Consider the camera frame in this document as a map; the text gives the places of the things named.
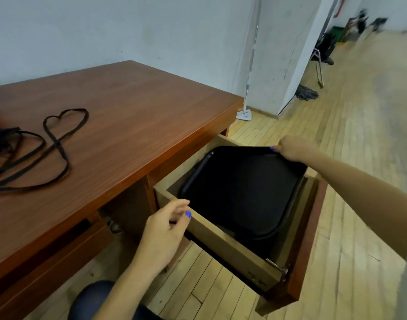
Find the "black strap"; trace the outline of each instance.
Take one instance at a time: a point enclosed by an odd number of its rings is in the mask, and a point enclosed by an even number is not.
[[[47,123],[48,119],[50,119],[50,118],[61,119],[62,116],[64,116],[69,111],[83,112],[84,113],[83,119],[74,129],[72,129],[71,131],[65,133],[64,135],[62,135],[60,138],[57,139],[52,134],[52,132],[49,130],[46,123]],[[68,110],[64,110],[63,112],[61,112],[60,115],[58,115],[58,116],[46,117],[44,122],[43,122],[44,130],[45,130],[46,134],[50,137],[50,139],[53,141],[53,144],[50,147],[48,147],[43,153],[41,153],[41,155],[37,159],[35,159],[32,163],[30,163],[28,166],[24,167],[23,169],[19,170],[18,172],[14,173],[13,175],[11,175],[11,176],[3,179],[3,180],[0,180],[0,192],[18,191],[18,190],[34,190],[34,189],[37,189],[37,188],[47,186],[47,185],[52,184],[54,182],[57,182],[59,179],[61,179],[63,176],[65,176],[69,171],[70,163],[69,163],[68,156],[66,155],[66,152],[64,151],[64,148],[63,148],[61,142],[64,139],[66,139],[67,137],[69,137],[72,134],[74,134],[75,132],[77,132],[80,128],[82,128],[83,125],[85,125],[85,123],[87,123],[88,118],[89,118],[89,112],[86,109],[68,109]],[[39,134],[35,134],[35,133],[29,132],[29,131],[23,131],[20,128],[18,128],[15,131],[15,133],[19,135],[19,138],[18,138],[18,140],[17,140],[17,142],[15,144],[14,150],[12,151],[10,157],[0,167],[0,174],[8,171],[9,169],[17,166],[18,164],[20,164],[22,162],[28,160],[30,157],[34,156],[37,152],[39,152],[40,150],[42,150],[46,146],[45,139]],[[18,148],[20,147],[20,145],[21,145],[21,143],[23,141],[23,134],[29,134],[29,135],[40,138],[41,139],[41,144],[39,146],[37,146],[35,149],[33,149],[31,152],[29,152],[26,155],[22,156],[18,160],[15,160],[15,161],[12,162],[12,158],[14,157],[16,152],[18,151]],[[58,174],[58,176],[56,176],[54,179],[52,179],[51,181],[42,183],[42,184],[31,185],[31,186],[23,186],[23,187],[4,186],[4,185],[16,180],[17,178],[21,177],[22,175],[24,175],[28,171],[30,171],[41,160],[43,160],[46,156],[48,156],[48,154],[51,151],[53,151],[55,148],[57,148],[57,150],[60,153],[60,155],[62,156],[62,158],[66,161],[66,166],[64,167],[62,172],[60,174]]]

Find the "floor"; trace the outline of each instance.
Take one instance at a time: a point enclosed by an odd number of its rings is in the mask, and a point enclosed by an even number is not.
[[[237,120],[229,137],[244,145],[276,144],[295,134],[320,149],[407,192],[407,35],[382,32],[338,46],[319,89],[314,65],[302,84],[319,99],[288,105],[280,119],[257,112]],[[42,303],[27,319],[67,319],[87,284],[115,279],[116,241]],[[391,319],[405,262],[328,188],[300,301],[267,320]],[[261,319],[257,295],[192,243],[174,268],[160,275],[143,302],[164,319]]]

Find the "person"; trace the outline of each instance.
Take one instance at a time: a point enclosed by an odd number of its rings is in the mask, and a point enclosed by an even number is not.
[[[286,159],[316,170],[384,242],[407,260],[407,194],[321,152],[296,136],[271,147]],[[190,222],[187,200],[174,200],[150,216],[131,265],[118,281],[85,288],[73,303],[69,320],[160,319],[139,306],[152,280],[168,264]],[[178,220],[171,229],[169,221]],[[399,287],[396,318],[407,320],[407,265]]]

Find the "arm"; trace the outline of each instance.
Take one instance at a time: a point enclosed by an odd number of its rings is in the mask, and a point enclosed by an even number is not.
[[[322,153],[310,142],[286,136],[273,147],[320,173],[356,214],[396,253],[407,259],[407,194]]]
[[[177,251],[189,225],[188,200],[173,200],[151,215],[137,252],[93,320],[131,320],[144,293]],[[169,221],[177,220],[170,227]]]

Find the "black tray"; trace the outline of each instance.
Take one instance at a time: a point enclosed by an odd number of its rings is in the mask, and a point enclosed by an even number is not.
[[[206,154],[179,197],[249,246],[281,228],[306,168],[269,147],[221,146]]]

